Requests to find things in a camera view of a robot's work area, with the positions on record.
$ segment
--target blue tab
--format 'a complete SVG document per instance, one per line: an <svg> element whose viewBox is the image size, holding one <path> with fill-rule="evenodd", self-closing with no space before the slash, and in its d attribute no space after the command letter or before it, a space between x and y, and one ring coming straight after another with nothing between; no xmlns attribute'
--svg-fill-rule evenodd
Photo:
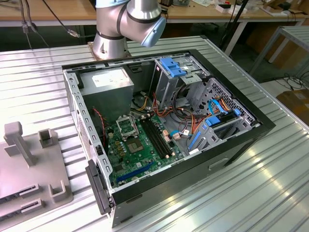
<svg viewBox="0 0 309 232"><path fill-rule="evenodd" d="M220 120L217 118L217 116L211 116L211 117L207 118L207 119L205 120L205 122L206 122L206 124L207 124L208 126L211 127L212 125L219 123Z"/></svg>
<svg viewBox="0 0 309 232"><path fill-rule="evenodd" d="M234 110L234 113L237 115L237 117L238 117L239 115L241 115L241 112L240 112L239 109L235 109L235 110Z"/></svg>
<svg viewBox="0 0 309 232"><path fill-rule="evenodd" d="M193 139L193 141L190 143L190 145L189 145L189 150L193 147L193 145L194 145L194 143L197 141L197 139L199 138L199 136L201 135L201 132L199 131L197 134L196 134L196 136L195 136L195 138Z"/></svg>
<svg viewBox="0 0 309 232"><path fill-rule="evenodd" d="M183 71L172 58L161 58L163 67L170 72L172 77L184 76L187 75L185 71Z"/></svg>

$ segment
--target power cable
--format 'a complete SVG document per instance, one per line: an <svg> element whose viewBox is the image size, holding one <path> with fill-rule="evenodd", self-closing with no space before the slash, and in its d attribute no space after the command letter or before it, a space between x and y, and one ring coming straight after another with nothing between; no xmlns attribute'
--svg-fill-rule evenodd
<svg viewBox="0 0 309 232"><path fill-rule="evenodd" d="M230 21L228 22L223 34L222 34L222 37L221 37L221 40L220 40L220 44L219 44L219 47L222 45L222 40L223 38L226 36L226 31L227 31L227 28L230 26L231 24L231 21L232 21L232 18L233 18L233 15L234 15L234 12L235 12L235 8L236 8L236 1L235 1L235 4L234 4L234 9L233 9L233 12L232 12L232 15L230 17Z"/></svg>
<svg viewBox="0 0 309 232"><path fill-rule="evenodd" d="M84 35L81 36L79 33L68 29L62 22L61 20L57 17L57 15L53 12L53 10L50 8L50 6L47 4L47 2L45 0L42 0L43 3L45 4L45 6L49 9L49 11L53 14L53 16L58 20L58 22L61 24L61 26L63 27L63 29L71 36L76 37L76 38L86 38L86 37L94 37L95 35Z"/></svg>
<svg viewBox="0 0 309 232"><path fill-rule="evenodd" d="M29 40L29 37L28 37L29 26L28 26L28 23L27 23L26 18L25 18L24 5L23 5L22 0L19 0L19 4L20 4L21 17L22 17L21 26L22 26L24 34L26 35L28 45L29 45L30 49L32 49L32 46L31 46L31 43L30 43L30 40Z"/></svg>
<svg viewBox="0 0 309 232"><path fill-rule="evenodd" d="M29 6L28 0L25 0L25 3L26 3L27 15L28 15L28 18L29 18L29 21L30 21L30 27L31 27L32 31L35 32L36 34L38 34L40 36L40 38L43 40L43 42L45 43L45 45L47 47L49 47L48 43L45 41L43 36L41 36L41 34L38 32L37 26L32 22L31 14L30 14L30 6Z"/></svg>
<svg viewBox="0 0 309 232"><path fill-rule="evenodd" d="M231 24L231 26L227 29L227 33L226 36L222 39L222 43L220 45L220 49L223 50L225 47L225 44L228 43L229 40L231 40L232 35L234 34L233 32L235 31L236 27L237 27L237 21L241 15L241 13L243 12L243 10L245 9L247 3L249 0L243 0L242 5L240 6L239 11L237 12L237 15L235 16L233 23Z"/></svg>

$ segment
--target expansion slot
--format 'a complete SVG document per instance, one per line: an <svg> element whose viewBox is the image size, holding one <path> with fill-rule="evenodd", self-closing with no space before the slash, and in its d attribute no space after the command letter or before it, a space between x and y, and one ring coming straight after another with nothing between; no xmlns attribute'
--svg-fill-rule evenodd
<svg viewBox="0 0 309 232"><path fill-rule="evenodd" d="M148 169L150 169L151 165L153 165L153 162L149 163L146 166L141 167L141 168L139 168L137 170L134 170L134 171L132 171L132 172L130 172L128 174L122 175L122 176L118 177L116 180L117 180L117 182L119 182L119 181L123 181L123 180L129 179L131 177L134 177L134 176L136 176L136 175L138 175L140 173L143 173L143 172L147 171Z"/></svg>
<svg viewBox="0 0 309 232"><path fill-rule="evenodd" d="M172 153L171 149L165 143L165 141L157 131L157 128L150 119L141 120L140 124L161 159L165 159L166 155L170 155Z"/></svg>

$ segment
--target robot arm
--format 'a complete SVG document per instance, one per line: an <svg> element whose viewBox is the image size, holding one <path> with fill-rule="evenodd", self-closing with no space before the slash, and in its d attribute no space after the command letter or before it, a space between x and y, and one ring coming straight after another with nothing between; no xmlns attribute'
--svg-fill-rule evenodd
<svg viewBox="0 0 309 232"><path fill-rule="evenodd" d="M101 59L126 57L125 37L154 46L166 24L157 0L97 0L96 8L93 52Z"/></svg>

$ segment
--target aluminum table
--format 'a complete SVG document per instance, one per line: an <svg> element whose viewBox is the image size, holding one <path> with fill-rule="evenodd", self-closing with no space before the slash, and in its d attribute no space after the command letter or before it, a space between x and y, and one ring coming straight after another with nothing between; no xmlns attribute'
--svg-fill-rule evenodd
<svg viewBox="0 0 309 232"><path fill-rule="evenodd" d="M271 49L272 45L276 42L276 40L279 38L280 35L285 36L285 40L282 42L280 47L284 47L287 42L292 41L298 46L305 49L307 52L309 52L309 26L300 26L300 27L278 27L275 33L272 35L272 37L269 39L268 43L264 47L264 49L261 51L259 56L256 58L251 70L250 75L254 73L254 71L257 69L259 64L262 62L263 58L266 56L267 52ZM296 76L300 76L302 72L308 67L308 63L305 63L298 71Z"/></svg>
<svg viewBox="0 0 309 232"><path fill-rule="evenodd" d="M277 126L235 163L111 230L110 219L99 214L85 173L87 161L61 72L61 65L93 61L89 48L0 53L1 121L21 121L24 134L47 127L58 132L74 195L71 203L7 231L308 231L308 126L207 39L128 46L133 56L199 50Z"/></svg>

